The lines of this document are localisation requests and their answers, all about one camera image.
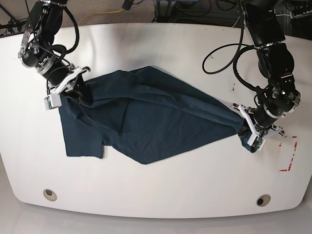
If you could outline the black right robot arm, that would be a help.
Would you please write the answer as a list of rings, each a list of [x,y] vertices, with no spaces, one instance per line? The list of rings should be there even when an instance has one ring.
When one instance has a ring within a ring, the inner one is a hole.
[[[86,104],[94,100],[91,88],[82,78],[90,68],[76,67],[64,58],[76,50],[80,39],[78,24],[66,5],[65,0],[38,0],[32,9],[27,10],[28,18],[18,54],[24,66],[35,68],[45,78],[46,102],[50,109],[61,105],[61,96]],[[63,13],[69,16],[75,30],[75,42],[70,49],[54,43]]]

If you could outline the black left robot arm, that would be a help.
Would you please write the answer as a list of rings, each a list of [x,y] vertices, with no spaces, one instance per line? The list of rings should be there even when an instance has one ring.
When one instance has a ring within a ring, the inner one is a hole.
[[[276,4],[275,0],[240,0],[237,5],[253,41],[252,46],[240,49],[233,61],[236,78],[258,98],[258,106],[243,114],[252,140],[262,139],[275,121],[292,113],[300,103],[293,76],[294,59],[284,43],[285,36],[273,9]],[[239,57],[252,49],[256,50],[261,74],[268,80],[264,89],[246,82],[237,70]]]

